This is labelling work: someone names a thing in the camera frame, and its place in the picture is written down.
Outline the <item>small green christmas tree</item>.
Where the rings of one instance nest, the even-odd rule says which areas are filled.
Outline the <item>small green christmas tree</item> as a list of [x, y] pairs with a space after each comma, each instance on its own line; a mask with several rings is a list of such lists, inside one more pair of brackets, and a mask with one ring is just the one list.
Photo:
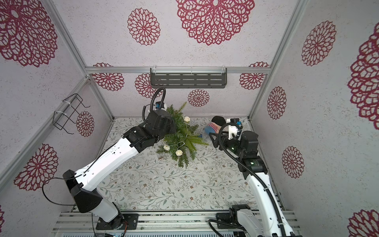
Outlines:
[[191, 125], [190, 118], [184, 115], [185, 106], [186, 103], [178, 109], [168, 107], [167, 111], [174, 119], [176, 132], [166, 135], [157, 149], [158, 154], [169, 155], [178, 167], [187, 167], [189, 162], [196, 158], [197, 146], [209, 145], [197, 132], [198, 125]]

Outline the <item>white ball string lights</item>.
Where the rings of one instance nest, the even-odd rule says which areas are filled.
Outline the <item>white ball string lights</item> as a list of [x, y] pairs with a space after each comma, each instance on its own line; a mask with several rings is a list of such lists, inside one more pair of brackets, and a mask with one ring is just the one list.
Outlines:
[[181, 157], [184, 154], [183, 147], [190, 136], [189, 124], [186, 116], [177, 117], [178, 120], [174, 122], [176, 130], [173, 134], [165, 136], [163, 142], [163, 150], [170, 152], [175, 150], [175, 155]]

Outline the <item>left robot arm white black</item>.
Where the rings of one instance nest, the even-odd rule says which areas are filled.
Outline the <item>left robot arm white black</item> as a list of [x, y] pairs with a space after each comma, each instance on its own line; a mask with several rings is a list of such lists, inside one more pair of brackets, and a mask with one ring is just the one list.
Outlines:
[[166, 110], [151, 111], [143, 123], [129, 129], [97, 160], [77, 171], [66, 171], [63, 178], [79, 212], [97, 215], [111, 229], [121, 227], [123, 214], [97, 191], [98, 185], [124, 162], [174, 133], [175, 122]]

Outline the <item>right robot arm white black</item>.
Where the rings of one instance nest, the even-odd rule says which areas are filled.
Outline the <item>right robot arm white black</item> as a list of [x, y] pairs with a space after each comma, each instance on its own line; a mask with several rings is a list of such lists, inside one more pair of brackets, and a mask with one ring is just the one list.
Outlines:
[[248, 186], [252, 189], [260, 218], [246, 204], [230, 208], [229, 226], [243, 229], [251, 237], [295, 237], [274, 195], [268, 170], [258, 155], [258, 134], [243, 131], [239, 138], [226, 132], [210, 133], [215, 148], [224, 151], [237, 162]]

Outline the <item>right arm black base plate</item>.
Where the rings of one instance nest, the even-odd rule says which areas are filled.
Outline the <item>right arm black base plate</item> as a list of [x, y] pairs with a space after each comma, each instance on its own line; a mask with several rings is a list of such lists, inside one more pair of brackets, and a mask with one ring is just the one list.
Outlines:
[[226, 229], [229, 226], [226, 225], [230, 224], [235, 226], [234, 229], [237, 229], [237, 227], [242, 227], [237, 220], [237, 212], [239, 210], [247, 209], [250, 210], [250, 206], [247, 204], [237, 204], [237, 205], [232, 205], [232, 207], [229, 208], [229, 212], [219, 212], [216, 214], [216, 219], [219, 222], [223, 222], [223, 224], [217, 224], [218, 229]]

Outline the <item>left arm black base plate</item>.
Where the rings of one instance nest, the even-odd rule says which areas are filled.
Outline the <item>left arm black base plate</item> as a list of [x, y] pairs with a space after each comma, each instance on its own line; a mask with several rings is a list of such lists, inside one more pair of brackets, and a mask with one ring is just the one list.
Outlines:
[[126, 213], [122, 217], [118, 215], [113, 221], [106, 222], [99, 218], [95, 230], [136, 230], [139, 214]]

